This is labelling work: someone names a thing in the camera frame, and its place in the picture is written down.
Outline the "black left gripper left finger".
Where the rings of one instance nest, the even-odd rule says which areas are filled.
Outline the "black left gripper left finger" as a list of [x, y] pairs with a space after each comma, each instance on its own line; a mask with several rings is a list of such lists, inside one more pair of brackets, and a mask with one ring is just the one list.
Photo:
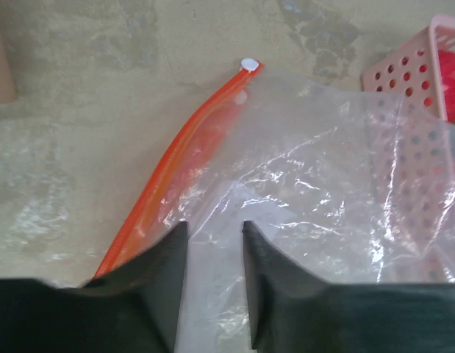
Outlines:
[[174, 352], [188, 225], [82, 287], [0, 279], [0, 352]]

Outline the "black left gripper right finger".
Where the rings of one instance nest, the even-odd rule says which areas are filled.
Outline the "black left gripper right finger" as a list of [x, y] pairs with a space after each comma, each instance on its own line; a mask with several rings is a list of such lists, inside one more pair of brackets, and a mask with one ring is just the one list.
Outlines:
[[258, 352], [455, 352], [455, 284], [339, 284], [315, 276], [243, 224]]

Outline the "clear orange-zipper top bag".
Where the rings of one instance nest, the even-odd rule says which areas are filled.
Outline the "clear orange-zipper top bag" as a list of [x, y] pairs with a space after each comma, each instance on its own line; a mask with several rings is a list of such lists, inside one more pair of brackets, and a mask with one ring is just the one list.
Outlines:
[[455, 284], [455, 261], [410, 254], [390, 237], [374, 180], [372, 101], [243, 65], [179, 131], [97, 275], [186, 221], [178, 352], [251, 351], [245, 221], [330, 283]]

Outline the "red apple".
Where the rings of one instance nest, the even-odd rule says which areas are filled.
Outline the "red apple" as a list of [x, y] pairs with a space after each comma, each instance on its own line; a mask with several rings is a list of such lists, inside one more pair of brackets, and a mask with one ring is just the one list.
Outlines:
[[455, 52], [439, 50], [438, 55], [446, 115], [455, 124]]

